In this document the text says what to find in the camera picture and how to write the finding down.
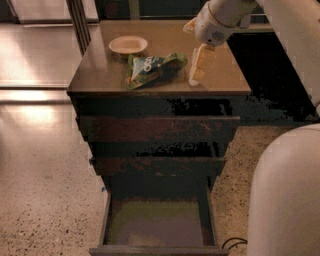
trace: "drawer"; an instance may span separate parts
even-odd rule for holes
[[[207,180],[193,177],[114,176],[101,255],[228,255],[215,246]]]
[[[239,117],[116,118],[81,116],[80,131],[89,142],[212,141],[232,138]]]
[[[225,158],[213,157],[98,157],[92,158],[97,175],[139,174],[151,176],[216,177]]]

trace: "open drawer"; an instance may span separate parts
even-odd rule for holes
[[[109,178],[103,230],[92,256],[228,255],[214,243],[207,178]]]

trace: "metal pole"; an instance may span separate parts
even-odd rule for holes
[[[91,38],[82,0],[67,0],[67,4],[80,52],[83,56],[87,50]]]

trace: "floor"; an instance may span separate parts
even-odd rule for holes
[[[96,28],[91,25],[90,32]],[[0,87],[66,87],[81,61],[70,25],[0,23],[0,57]]]
[[[68,85],[81,59],[70,27],[4,24],[0,33],[0,86]],[[89,255],[98,244],[107,194],[88,164],[68,97],[63,90],[0,95],[0,256]],[[254,168],[288,129],[238,128],[211,197],[218,245],[247,237]],[[246,246],[230,255],[246,255]]]

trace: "cabinet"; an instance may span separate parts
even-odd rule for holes
[[[127,63],[108,49],[139,35],[147,56],[199,43],[184,21],[104,21],[69,88],[91,164],[108,190],[100,243],[91,255],[227,255],[215,244],[210,190],[250,93],[227,45],[217,48],[203,83],[189,63],[170,83],[129,91]]]

